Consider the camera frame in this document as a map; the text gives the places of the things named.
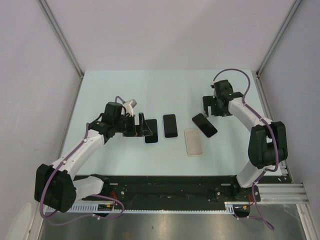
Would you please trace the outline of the pink phone black screen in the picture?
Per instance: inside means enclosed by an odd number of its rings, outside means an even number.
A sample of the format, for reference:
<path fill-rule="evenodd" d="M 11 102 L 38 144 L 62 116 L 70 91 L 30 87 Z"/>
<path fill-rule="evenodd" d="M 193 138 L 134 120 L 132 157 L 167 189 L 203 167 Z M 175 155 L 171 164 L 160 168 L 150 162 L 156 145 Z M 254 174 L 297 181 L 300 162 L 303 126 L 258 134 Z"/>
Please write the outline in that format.
<path fill-rule="evenodd" d="M 202 113 L 195 115 L 191 120 L 207 138 L 211 138 L 218 133 L 218 130 Z"/>

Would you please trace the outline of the beige phone case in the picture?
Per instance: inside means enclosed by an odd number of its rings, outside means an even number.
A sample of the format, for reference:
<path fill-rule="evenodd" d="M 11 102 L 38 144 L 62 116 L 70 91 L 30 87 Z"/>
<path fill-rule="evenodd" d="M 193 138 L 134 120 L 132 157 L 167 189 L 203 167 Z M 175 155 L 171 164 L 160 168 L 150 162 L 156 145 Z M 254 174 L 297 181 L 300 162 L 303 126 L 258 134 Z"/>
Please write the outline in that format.
<path fill-rule="evenodd" d="M 184 131 L 186 151 L 189 157 L 199 157 L 203 155 L 200 133 L 197 129 L 186 129 Z"/>

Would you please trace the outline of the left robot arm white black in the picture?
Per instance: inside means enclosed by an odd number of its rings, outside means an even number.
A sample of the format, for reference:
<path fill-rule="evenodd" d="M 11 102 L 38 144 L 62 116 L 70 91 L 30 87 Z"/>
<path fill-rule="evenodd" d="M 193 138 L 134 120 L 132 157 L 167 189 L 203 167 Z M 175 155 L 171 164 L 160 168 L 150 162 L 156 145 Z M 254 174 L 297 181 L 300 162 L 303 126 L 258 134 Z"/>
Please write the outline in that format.
<path fill-rule="evenodd" d="M 115 134 L 124 137 L 148 137 L 152 135 L 144 114 L 138 114 L 135 124 L 134 99 L 118 103 L 108 102 L 98 118 L 85 126 L 84 136 L 65 155 L 51 163 L 42 164 L 36 170 L 34 199 L 40 207 L 48 206 L 61 213 L 67 212 L 75 201 L 89 196 L 105 200 L 111 188 L 107 178 L 92 174 L 76 180 L 84 163 Z"/>

